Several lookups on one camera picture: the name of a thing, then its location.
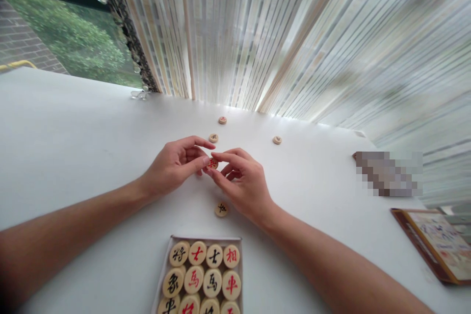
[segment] brick wall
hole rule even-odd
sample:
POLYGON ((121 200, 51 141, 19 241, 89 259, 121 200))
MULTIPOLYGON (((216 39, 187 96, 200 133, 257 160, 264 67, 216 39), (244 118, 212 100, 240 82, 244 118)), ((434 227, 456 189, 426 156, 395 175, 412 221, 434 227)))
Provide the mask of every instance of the brick wall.
POLYGON ((0 0, 0 65, 20 60, 28 60, 41 70, 69 74, 20 14, 6 0, 0 0))

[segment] brown book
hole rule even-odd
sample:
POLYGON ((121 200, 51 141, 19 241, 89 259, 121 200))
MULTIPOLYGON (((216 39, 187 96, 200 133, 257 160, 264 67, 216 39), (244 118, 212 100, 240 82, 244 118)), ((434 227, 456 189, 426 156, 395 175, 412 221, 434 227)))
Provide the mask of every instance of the brown book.
POLYGON ((391 213, 440 281, 471 285, 471 246, 439 211, 391 209, 391 213))

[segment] hand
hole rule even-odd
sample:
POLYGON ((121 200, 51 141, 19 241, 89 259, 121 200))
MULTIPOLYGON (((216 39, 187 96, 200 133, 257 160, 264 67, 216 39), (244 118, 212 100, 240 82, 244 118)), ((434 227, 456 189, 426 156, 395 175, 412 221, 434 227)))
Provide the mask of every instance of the hand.
POLYGON ((263 222, 263 217, 275 203, 268 192, 262 165, 241 148, 211 154, 218 162, 229 164, 221 172, 204 169, 205 173, 213 178, 239 212, 255 224, 263 222))
POLYGON ((193 173, 202 175, 201 170, 209 164, 209 157, 199 146, 210 150, 216 148, 197 136, 165 144, 149 169, 137 180, 149 202, 174 191, 193 173))

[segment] vertical blind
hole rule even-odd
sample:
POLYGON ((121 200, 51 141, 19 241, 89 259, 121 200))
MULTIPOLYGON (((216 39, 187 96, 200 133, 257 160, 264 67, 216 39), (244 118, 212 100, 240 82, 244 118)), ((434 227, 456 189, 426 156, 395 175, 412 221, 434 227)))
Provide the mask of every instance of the vertical blind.
POLYGON ((470 199, 471 0, 126 0, 158 90, 424 152, 470 199))

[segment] finger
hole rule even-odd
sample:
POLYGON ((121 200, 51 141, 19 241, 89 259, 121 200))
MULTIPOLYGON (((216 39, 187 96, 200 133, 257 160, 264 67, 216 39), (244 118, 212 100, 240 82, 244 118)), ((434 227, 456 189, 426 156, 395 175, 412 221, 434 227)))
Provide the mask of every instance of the finger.
POLYGON ((229 162, 233 167, 238 169, 243 169, 249 164, 248 160, 233 154, 211 152, 211 155, 216 161, 229 162))
POLYGON ((224 178, 221 172, 219 172, 217 169, 208 169, 207 174, 228 196, 232 196, 234 194, 235 188, 237 188, 237 186, 233 185, 229 180, 224 178))
POLYGON ((231 153, 234 155, 241 156, 242 158, 248 159, 248 160, 254 160, 254 158, 249 155, 245 150, 241 149, 240 147, 237 147, 235 149, 230 149, 225 151, 224 153, 231 153))
POLYGON ((182 174, 183 179, 186 179, 193 173, 197 173, 198 171, 201 171, 201 169, 205 168, 208 164, 209 164, 209 157, 201 156, 181 166, 179 168, 179 172, 182 174))
POLYGON ((234 179, 240 179, 241 177, 242 177, 242 174, 240 172, 232 171, 231 173, 229 173, 226 179, 232 182, 234 179))
POLYGON ((204 140, 202 137, 199 136, 185 137, 183 139, 173 141, 173 143, 178 147, 183 147, 186 150, 194 147, 195 145, 202 146, 210 150, 214 150, 216 148, 216 146, 214 146, 212 143, 207 140, 204 140))
POLYGON ((190 157, 190 156, 200 157, 203 155, 207 156, 206 153, 199 146, 193 146, 186 150, 187 157, 190 157))
POLYGON ((232 172, 233 170, 239 171, 237 168, 234 168, 234 166, 229 163, 222 169, 221 174, 223 176, 226 176, 228 173, 232 172))

